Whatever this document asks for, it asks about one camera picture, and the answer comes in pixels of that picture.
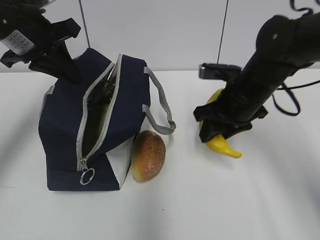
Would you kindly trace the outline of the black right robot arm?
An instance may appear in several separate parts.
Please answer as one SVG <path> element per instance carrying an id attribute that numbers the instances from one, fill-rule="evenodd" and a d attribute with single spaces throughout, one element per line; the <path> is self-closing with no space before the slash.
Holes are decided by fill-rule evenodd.
<path id="1" fill-rule="evenodd" d="M 256 50 L 245 67 L 202 63 L 198 75 L 226 82 L 212 103 L 193 114 L 202 123 L 199 137 L 206 143 L 217 135 L 228 139 L 252 128 L 252 121 L 267 115 L 264 103 L 297 71 L 320 60 L 320 15 L 297 19 L 275 15 L 264 23 Z"/>

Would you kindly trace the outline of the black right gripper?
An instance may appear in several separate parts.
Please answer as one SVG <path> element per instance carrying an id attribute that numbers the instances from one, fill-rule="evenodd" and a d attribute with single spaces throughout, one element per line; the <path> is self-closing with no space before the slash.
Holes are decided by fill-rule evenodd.
<path id="1" fill-rule="evenodd" d="M 263 119 L 268 111 L 268 86 L 259 82 L 228 83 L 217 100 L 195 108 L 193 115 L 201 122 L 199 137 L 207 143 L 218 135 L 226 140 L 252 129 L 252 121 Z"/>

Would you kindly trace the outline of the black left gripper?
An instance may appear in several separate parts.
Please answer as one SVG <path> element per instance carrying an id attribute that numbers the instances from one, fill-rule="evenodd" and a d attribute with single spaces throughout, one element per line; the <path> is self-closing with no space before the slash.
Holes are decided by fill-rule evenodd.
<path id="1" fill-rule="evenodd" d="M 32 71 L 79 84 L 82 75 L 66 40 L 76 38 L 81 27 L 71 17 L 50 22 L 44 16 L 50 4 L 51 0 L 0 2 L 0 42 L 8 49 L 0 62 L 8 68 L 22 62 Z"/>

